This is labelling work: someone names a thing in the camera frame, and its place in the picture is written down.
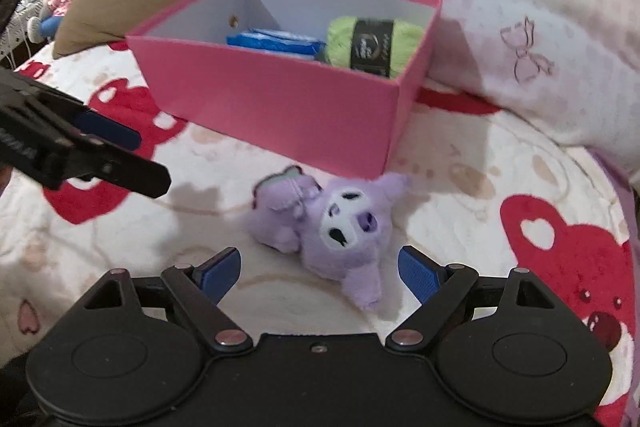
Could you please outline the purple plush toy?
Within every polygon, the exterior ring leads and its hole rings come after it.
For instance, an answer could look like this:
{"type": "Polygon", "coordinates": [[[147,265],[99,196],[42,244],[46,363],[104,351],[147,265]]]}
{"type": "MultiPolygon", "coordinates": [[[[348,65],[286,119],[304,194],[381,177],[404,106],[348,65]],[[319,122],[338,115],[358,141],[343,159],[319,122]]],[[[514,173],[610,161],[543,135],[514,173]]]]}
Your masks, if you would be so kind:
{"type": "Polygon", "coordinates": [[[389,172],[374,180],[334,178],[325,186],[298,166],[267,176],[253,191],[246,218],[250,236],[341,284],[361,310],[383,295],[381,258],[390,247],[393,209],[410,178],[389,172]]]}

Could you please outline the blue wet wipes pack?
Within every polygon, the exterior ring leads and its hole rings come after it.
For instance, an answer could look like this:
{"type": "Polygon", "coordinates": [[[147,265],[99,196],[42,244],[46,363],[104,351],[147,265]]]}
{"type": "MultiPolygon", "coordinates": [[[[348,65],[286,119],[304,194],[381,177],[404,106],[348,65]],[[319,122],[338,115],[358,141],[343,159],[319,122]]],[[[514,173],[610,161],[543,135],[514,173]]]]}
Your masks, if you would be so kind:
{"type": "Polygon", "coordinates": [[[250,28],[235,35],[228,35],[226,45],[311,61],[322,57],[326,47],[322,40],[314,37],[260,28],[250,28]]]}

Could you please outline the pink cardboard box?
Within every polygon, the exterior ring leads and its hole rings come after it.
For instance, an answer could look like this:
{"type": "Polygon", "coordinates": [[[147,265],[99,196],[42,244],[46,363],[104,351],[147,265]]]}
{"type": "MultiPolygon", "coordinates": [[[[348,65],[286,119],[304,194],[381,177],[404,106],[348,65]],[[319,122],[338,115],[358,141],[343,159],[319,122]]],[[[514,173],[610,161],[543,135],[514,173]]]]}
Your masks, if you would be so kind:
{"type": "Polygon", "coordinates": [[[156,105],[323,171],[374,178],[422,87],[442,0],[179,0],[127,36],[156,105]],[[394,80],[228,46],[250,28],[321,39],[341,16],[406,20],[425,35],[394,80]]]}

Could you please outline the green yarn ball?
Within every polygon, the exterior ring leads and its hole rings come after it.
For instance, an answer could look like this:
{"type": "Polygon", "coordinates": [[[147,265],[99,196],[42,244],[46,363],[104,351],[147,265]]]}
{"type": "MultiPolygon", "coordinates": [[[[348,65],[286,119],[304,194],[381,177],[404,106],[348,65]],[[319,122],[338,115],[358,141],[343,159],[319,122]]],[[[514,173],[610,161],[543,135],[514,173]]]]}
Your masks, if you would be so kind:
{"type": "Polygon", "coordinates": [[[405,72],[425,29],[406,20],[343,16],[326,33],[324,59],[329,65],[395,79],[405,72]]]}

